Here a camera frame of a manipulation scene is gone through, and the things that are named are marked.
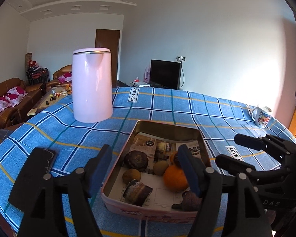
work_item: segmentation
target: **orange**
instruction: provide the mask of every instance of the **orange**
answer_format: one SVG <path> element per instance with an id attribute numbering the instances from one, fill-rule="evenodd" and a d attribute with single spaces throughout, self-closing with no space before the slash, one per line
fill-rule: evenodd
<path id="1" fill-rule="evenodd" d="M 184 191 L 189 187 L 183 170 L 176 165 L 167 168 L 163 175 L 163 181 L 164 185 L 173 192 Z"/>

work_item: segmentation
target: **pastry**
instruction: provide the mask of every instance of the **pastry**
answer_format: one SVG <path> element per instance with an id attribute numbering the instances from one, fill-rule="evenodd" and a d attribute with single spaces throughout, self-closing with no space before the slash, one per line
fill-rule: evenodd
<path id="1" fill-rule="evenodd" d="M 163 175 L 168 167 L 169 164 L 167 161 L 158 161 L 153 165 L 153 172 L 156 175 Z"/>
<path id="2" fill-rule="evenodd" d="M 141 173 L 137 169 L 128 169 L 124 172 L 122 176 L 123 182 L 129 184 L 132 180 L 136 179 L 137 181 L 141 180 Z"/>
<path id="3" fill-rule="evenodd" d="M 127 185 L 123 197 L 131 204 L 141 207 L 152 190 L 151 187 L 135 179 Z"/>
<path id="4" fill-rule="evenodd" d="M 134 150 L 126 154 L 124 163 L 129 168 L 143 172 L 148 166 L 148 157 L 146 153 Z"/>

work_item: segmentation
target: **pink floral pillow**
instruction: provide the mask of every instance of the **pink floral pillow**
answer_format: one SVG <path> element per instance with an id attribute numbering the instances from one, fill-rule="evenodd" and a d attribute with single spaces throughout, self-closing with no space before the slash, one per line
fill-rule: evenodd
<path id="1" fill-rule="evenodd" d="M 22 96 L 19 96 L 14 93 L 8 93 L 4 96 L 10 103 L 13 103 L 15 105 L 18 105 L 22 100 Z"/>
<path id="2" fill-rule="evenodd" d="M 27 92 L 25 92 L 24 89 L 19 86 L 13 87 L 7 93 L 19 95 L 22 98 L 27 95 Z"/>
<path id="3" fill-rule="evenodd" d="M 72 80 L 71 72 L 65 73 L 62 76 L 58 77 L 58 80 L 61 83 L 70 82 Z"/>
<path id="4" fill-rule="evenodd" d="M 0 97 L 0 112 L 6 108 L 14 107 L 15 104 L 10 103 L 6 98 Z"/>

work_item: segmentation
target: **wooden floor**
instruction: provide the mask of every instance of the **wooden floor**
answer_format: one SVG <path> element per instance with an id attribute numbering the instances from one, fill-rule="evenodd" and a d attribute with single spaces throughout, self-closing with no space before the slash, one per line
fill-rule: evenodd
<path id="1" fill-rule="evenodd" d="M 9 223 L 4 219 L 4 217 L 0 213 L 0 227 L 5 232 L 8 237 L 15 237 L 14 231 L 11 229 Z"/>

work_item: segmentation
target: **white wall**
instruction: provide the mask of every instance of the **white wall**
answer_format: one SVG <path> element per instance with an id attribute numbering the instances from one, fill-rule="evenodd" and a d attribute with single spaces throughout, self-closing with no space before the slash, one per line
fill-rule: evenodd
<path id="1" fill-rule="evenodd" d="M 97 29 L 120 30 L 121 47 L 123 19 L 123 15 L 77 13 L 33 21 L 27 52 L 33 53 L 32 59 L 40 66 L 48 68 L 52 78 L 55 71 L 72 63 L 74 50 L 94 47 Z"/>
<path id="2" fill-rule="evenodd" d="M 296 23 L 284 0 L 139 0 L 124 18 L 120 80 L 176 56 L 186 57 L 183 90 L 263 103 L 289 125 Z"/>
<path id="3" fill-rule="evenodd" d="M 0 82 L 25 80 L 25 54 L 30 23 L 8 4 L 0 7 Z"/>

